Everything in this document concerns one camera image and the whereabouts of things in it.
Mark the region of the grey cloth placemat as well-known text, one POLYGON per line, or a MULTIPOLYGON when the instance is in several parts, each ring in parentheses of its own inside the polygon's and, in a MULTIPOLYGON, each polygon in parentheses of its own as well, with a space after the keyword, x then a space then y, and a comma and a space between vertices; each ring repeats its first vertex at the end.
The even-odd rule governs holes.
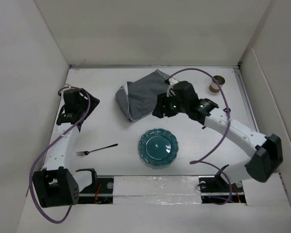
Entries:
POLYGON ((115 100, 129 122, 136 122, 152 114, 159 94, 167 92, 170 75, 155 70, 134 82, 126 82, 115 94, 115 100))

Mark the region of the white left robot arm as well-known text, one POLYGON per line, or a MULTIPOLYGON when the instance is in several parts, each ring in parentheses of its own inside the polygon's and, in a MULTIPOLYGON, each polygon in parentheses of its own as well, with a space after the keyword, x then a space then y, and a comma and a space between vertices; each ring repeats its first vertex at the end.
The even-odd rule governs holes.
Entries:
POLYGON ((83 190, 98 188, 97 173, 93 168, 69 170, 73 146, 83 122, 100 103, 83 88, 63 88, 59 92, 64 104, 56 120, 59 140, 50 148, 40 171, 33 173, 33 185, 42 208, 71 206, 79 201, 83 190))

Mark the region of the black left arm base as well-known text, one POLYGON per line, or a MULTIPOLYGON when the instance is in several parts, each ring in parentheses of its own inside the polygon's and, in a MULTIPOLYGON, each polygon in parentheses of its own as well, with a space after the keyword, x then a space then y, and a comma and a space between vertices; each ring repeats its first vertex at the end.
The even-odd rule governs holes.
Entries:
POLYGON ((112 204, 114 177, 98 176, 94 168, 78 169, 73 175, 79 186, 77 204, 112 204))

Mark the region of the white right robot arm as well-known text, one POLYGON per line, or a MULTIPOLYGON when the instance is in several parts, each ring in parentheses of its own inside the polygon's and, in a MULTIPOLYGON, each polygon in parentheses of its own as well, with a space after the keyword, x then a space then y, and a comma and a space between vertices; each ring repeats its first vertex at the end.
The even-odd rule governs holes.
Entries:
POLYGON ((215 187, 226 191, 233 183, 254 179, 266 182, 283 162, 282 142, 279 136, 266 136, 241 124, 227 115, 210 99, 200 99, 193 85, 171 78, 165 94, 159 94, 153 115, 158 118, 186 114, 191 120, 213 129, 241 148, 249 159, 227 165, 214 179, 215 187))

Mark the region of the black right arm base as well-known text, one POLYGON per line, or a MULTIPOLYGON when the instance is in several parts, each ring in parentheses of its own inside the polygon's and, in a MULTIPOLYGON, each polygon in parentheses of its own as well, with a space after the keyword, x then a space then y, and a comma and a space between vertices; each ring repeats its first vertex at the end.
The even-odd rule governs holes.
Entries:
POLYGON ((223 204, 229 197, 227 203, 243 203, 246 204, 246 198, 242 181, 231 184, 226 183, 218 171, 215 175, 199 176, 199 183, 195 185, 195 191, 200 192, 203 204, 223 204))

